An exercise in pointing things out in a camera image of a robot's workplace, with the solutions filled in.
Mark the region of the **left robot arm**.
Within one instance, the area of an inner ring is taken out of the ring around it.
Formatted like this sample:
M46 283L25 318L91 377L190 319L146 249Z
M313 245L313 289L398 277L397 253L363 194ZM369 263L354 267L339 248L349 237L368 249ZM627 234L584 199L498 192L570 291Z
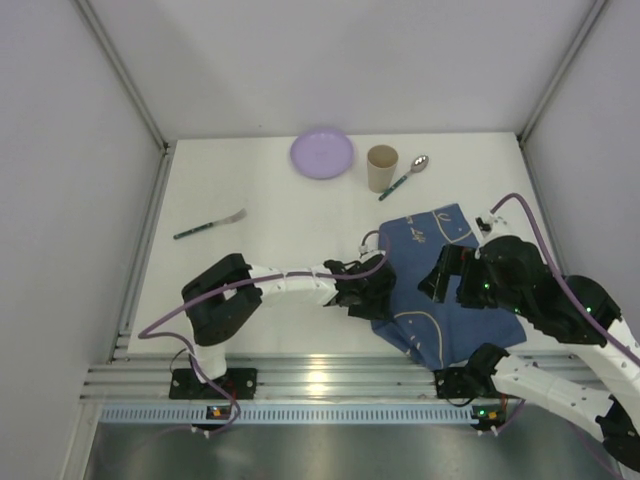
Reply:
M278 303L345 308L369 321L390 316L396 273L386 254L363 253L344 263L327 260L302 270L252 265L229 254L181 290L195 341L190 360L200 383L226 375L225 343L261 307Z

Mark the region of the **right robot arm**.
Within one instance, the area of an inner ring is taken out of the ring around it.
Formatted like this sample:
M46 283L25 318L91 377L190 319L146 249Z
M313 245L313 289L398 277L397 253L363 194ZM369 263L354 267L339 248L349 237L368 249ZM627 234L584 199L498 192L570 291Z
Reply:
M597 282L554 276L538 248L514 235L478 248L446 245L418 289L445 300L451 277L467 309L503 309L526 319L578 356L605 390L580 386L484 343L461 367L473 398L519 397L569 421L629 469L639 468L639 343L620 308Z

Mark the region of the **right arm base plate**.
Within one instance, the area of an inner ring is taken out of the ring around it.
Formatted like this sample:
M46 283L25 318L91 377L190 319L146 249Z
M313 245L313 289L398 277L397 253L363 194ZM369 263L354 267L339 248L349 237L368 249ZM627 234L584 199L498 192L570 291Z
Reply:
M466 367L449 367L433 372L436 395L444 400L520 398L509 391L498 390L493 377L495 368L480 370Z

